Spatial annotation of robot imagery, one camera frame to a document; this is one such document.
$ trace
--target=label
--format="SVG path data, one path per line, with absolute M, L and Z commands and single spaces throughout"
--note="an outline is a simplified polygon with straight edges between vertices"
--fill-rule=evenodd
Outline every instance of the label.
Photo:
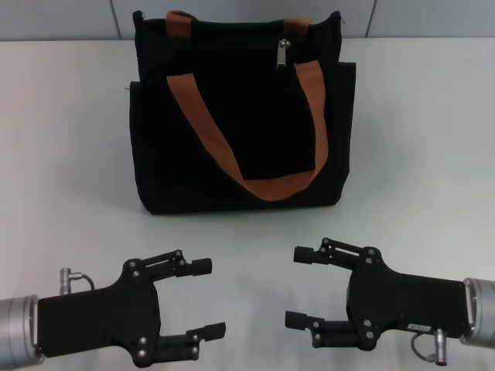
M 415 330 L 415 331 L 430 332 L 432 327 L 431 326 L 424 326 L 424 325 L 415 325 L 414 323 L 410 323 L 408 326 L 408 329 Z

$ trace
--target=zipper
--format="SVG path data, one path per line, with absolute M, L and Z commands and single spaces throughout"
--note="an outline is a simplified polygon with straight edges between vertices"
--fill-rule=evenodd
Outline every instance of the zipper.
M 277 68 L 285 68 L 287 66 L 287 49 L 291 46 L 291 42 L 287 39 L 278 41 L 277 48 Z

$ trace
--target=table surface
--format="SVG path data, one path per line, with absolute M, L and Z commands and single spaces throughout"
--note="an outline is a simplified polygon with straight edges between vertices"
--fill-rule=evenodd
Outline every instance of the table surface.
M 350 272 L 292 262 L 322 237 L 381 249 L 397 271 L 495 280 L 495 39 L 347 39 L 357 62 L 350 176 L 329 208 L 150 216 L 128 130 L 132 41 L 0 43 L 0 298 L 54 296 L 59 269 L 111 284 L 122 263 L 175 249 L 213 273 L 156 286 L 162 334 L 227 323 L 198 362 L 150 370 L 430 370 L 411 333 L 373 352 L 313 349 L 285 311 L 345 320 Z M 85 290 L 82 281 L 73 290 Z M 418 340 L 433 351 L 433 338 Z M 493 368 L 495 351 L 448 342 L 449 369 Z M 133 370 L 118 347 L 37 370 Z

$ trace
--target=bag handle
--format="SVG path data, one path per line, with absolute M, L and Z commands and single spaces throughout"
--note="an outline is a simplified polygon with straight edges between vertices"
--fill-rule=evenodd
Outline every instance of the bag handle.
M 172 39 L 175 37 L 190 39 L 191 21 L 193 20 L 197 21 L 198 18 L 180 10 L 167 12 L 167 36 Z M 286 18 L 284 19 L 284 35 L 291 36 L 302 42 L 306 39 L 310 22 L 308 18 Z
M 172 95 L 191 127 L 224 172 L 247 191 L 265 201 L 279 201 L 306 189 L 328 159 L 328 137 L 325 122 L 325 84 L 319 62 L 314 60 L 295 66 L 295 71 L 306 95 L 315 125 L 315 168 L 274 179 L 246 180 L 227 140 L 215 124 L 205 105 L 192 73 L 168 76 Z

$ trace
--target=bag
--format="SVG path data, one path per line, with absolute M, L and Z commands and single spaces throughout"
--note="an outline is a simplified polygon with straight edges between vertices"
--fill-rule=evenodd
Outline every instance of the bag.
M 354 63 L 341 18 L 221 24 L 134 15 L 130 127 L 154 214 L 328 206 L 349 173 Z

